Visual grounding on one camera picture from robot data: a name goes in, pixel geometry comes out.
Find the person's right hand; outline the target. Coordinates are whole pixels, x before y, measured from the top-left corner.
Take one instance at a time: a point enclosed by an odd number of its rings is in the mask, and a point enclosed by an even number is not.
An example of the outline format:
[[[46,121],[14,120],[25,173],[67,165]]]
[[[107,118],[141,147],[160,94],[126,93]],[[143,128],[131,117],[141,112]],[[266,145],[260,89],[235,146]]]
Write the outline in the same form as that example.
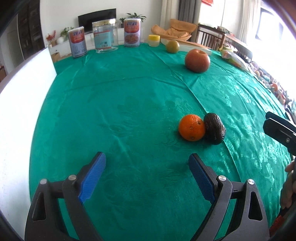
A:
[[[290,208],[292,205],[292,195],[295,193],[295,181],[293,181],[292,178],[294,167],[295,161],[292,161],[285,168],[285,171],[287,172],[287,179],[283,184],[280,193],[280,206],[282,209]]]

